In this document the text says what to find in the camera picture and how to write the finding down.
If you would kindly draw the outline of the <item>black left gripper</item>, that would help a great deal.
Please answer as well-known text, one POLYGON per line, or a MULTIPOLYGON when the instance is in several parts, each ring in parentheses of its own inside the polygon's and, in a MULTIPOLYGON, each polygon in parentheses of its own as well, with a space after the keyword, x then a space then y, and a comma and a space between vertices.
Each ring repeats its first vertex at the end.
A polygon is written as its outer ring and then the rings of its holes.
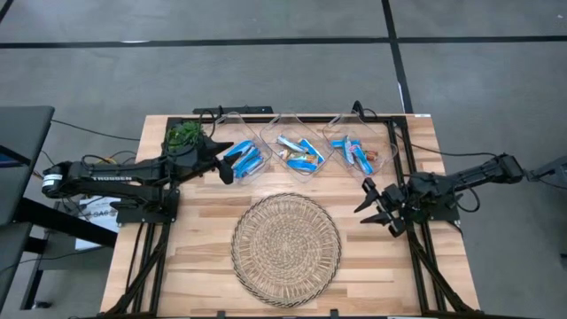
POLYGON ((218 168, 221 180, 232 184, 234 160, 231 157, 218 160, 217 155, 233 145, 233 142, 215 142, 209 136, 199 136, 194 142, 167 140, 167 165, 173 172, 207 172, 218 168))

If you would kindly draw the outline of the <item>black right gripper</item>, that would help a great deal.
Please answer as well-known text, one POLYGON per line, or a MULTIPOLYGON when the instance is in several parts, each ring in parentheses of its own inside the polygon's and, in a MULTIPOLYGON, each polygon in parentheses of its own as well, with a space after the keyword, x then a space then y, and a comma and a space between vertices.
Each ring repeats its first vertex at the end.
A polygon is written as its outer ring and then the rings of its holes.
POLYGON ((361 223, 387 224, 394 237, 399 237, 411 223, 427 222, 431 217, 432 174, 412 174, 403 186, 391 184, 379 195, 374 181, 366 177, 362 189, 366 196, 354 209, 358 213, 378 200, 378 214, 361 220, 361 223))

